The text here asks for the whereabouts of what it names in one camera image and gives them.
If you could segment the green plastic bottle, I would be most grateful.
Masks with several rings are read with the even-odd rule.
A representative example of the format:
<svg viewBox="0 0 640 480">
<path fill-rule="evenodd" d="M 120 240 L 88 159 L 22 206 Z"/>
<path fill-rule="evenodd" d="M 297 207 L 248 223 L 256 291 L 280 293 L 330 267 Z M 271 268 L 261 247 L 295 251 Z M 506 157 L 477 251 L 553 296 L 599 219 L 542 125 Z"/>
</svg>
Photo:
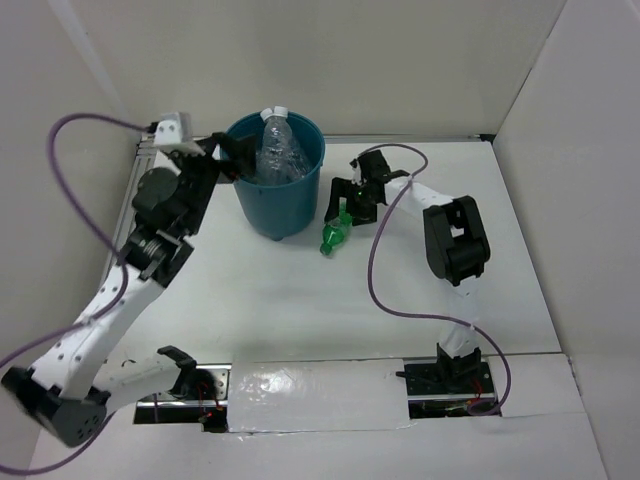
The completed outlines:
<svg viewBox="0 0 640 480">
<path fill-rule="evenodd" d="M 347 212 L 346 203 L 342 202 L 339 214 L 326 222 L 322 230 L 322 243 L 319 251 L 325 257 L 332 256 L 348 239 L 353 218 Z"/>
</svg>

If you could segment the clear bottle white label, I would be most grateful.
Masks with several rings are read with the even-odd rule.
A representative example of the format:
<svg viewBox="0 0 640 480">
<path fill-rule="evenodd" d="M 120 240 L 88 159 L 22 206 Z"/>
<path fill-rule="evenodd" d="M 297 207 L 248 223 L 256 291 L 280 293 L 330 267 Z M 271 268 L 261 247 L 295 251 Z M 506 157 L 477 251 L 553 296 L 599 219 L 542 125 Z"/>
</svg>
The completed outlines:
<svg viewBox="0 0 640 480">
<path fill-rule="evenodd" d="M 263 121 L 267 121 L 273 115 L 274 115 L 274 110 L 272 108 L 265 108 L 260 112 L 260 116 Z"/>
</svg>

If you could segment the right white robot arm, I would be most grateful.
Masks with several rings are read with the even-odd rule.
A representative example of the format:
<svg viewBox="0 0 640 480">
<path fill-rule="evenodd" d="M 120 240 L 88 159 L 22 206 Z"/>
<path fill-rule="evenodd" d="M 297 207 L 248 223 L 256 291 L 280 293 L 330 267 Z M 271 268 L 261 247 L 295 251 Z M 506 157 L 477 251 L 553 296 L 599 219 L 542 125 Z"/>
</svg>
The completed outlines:
<svg viewBox="0 0 640 480">
<path fill-rule="evenodd" d="M 392 170 L 379 146 L 361 153 L 350 166 L 350 179 L 331 181 L 320 252 L 331 256 L 353 227 L 385 226 L 394 208 L 420 220 L 427 264 L 452 290 L 449 314 L 463 321 L 441 334 L 437 352 L 447 361 L 438 365 L 436 379 L 444 390 L 460 391 L 471 379 L 471 369 L 462 359 L 479 354 L 474 327 L 477 279 L 490 259 L 477 203 L 470 196 L 439 193 L 417 182 L 413 174 Z"/>
</svg>

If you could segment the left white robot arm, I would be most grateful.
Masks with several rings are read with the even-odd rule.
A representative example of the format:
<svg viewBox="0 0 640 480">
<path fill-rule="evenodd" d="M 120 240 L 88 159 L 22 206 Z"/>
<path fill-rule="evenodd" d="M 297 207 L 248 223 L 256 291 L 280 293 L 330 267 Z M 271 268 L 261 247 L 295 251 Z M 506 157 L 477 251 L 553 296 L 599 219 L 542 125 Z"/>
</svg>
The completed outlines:
<svg viewBox="0 0 640 480">
<path fill-rule="evenodd" d="M 137 318 L 169 287 L 194 251 L 217 183 L 254 174 L 257 139 L 214 133 L 178 148 L 161 144 L 172 167 L 154 167 L 131 201 L 135 227 L 94 298 L 31 366 L 1 384 L 23 411 L 68 447 L 86 443 L 120 408 L 147 396 L 189 397 L 197 362 L 175 346 L 118 368 L 107 360 Z"/>
</svg>

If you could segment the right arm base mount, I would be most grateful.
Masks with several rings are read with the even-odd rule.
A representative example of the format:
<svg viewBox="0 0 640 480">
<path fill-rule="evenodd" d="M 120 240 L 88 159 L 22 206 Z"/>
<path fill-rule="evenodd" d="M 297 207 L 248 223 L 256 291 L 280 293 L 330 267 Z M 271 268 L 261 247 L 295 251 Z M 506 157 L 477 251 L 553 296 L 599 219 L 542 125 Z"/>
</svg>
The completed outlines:
<svg viewBox="0 0 640 480">
<path fill-rule="evenodd" d="M 406 387 L 412 420 L 500 414 L 489 364 L 479 347 L 453 358 L 437 346 L 434 359 L 405 361 L 395 376 Z"/>
</svg>

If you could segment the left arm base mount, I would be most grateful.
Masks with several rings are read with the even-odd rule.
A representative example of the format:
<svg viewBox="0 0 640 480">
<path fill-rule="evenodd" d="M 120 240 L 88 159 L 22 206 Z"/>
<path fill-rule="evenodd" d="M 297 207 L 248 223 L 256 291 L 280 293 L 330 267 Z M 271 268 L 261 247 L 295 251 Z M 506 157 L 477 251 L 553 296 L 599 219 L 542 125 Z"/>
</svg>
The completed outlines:
<svg viewBox="0 0 640 480">
<path fill-rule="evenodd" d="M 231 365 L 198 364 L 174 346 L 162 347 L 158 353 L 170 359 L 180 373 L 170 390 L 136 403 L 133 424 L 193 424 L 206 433 L 226 433 Z"/>
</svg>

